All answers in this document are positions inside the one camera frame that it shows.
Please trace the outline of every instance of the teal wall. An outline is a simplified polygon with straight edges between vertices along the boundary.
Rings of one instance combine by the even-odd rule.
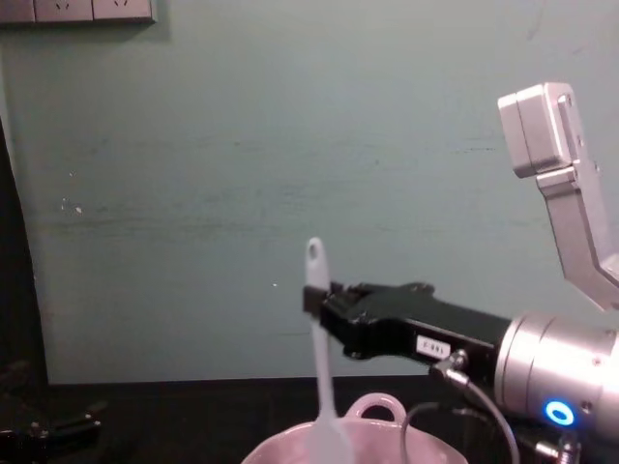
[[[52,382],[311,375],[312,235],[343,281],[602,322],[496,99],[571,82],[619,176],[618,30],[619,1],[174,0],[152,27],[2,33]]]

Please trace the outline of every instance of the blue led light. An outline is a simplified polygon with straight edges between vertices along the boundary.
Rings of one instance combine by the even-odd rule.
[[[550,401],[545,406],[545,414],[559,425],[568,426],[574,423],[574,413],[570,406],[562,401]]]

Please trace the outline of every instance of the white spatula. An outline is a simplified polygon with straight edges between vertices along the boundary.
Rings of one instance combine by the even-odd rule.
[[[311,239],[306,250],[306,283],[329,290],[331,280],[324,246]],[[311,337],[316,358],[320,412],[309,430],[307,447],[309,464],[354,464],[348,435],[341,423],[333,400],[333,384],[329,371],[329,335],[318,321],[311,322]]]

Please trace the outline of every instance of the wall outlet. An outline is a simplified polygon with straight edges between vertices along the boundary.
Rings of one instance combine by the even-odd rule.
[[[35,0],[37,22],[92,21],[91,0]]]
[[[0,0],[0,24],[35,22],[34,0]]]
[[[93,0],[95,19],[155,22],[157,0]]]

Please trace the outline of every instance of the wall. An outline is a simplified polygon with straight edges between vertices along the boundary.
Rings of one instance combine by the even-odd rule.
[[[52,382],[311,375],[312,235],[343,281],[604,321],[561,277],[496,99],[571,82],[619,176],[617,30],[619,1],[181,0],[148,28],[4,32]]]

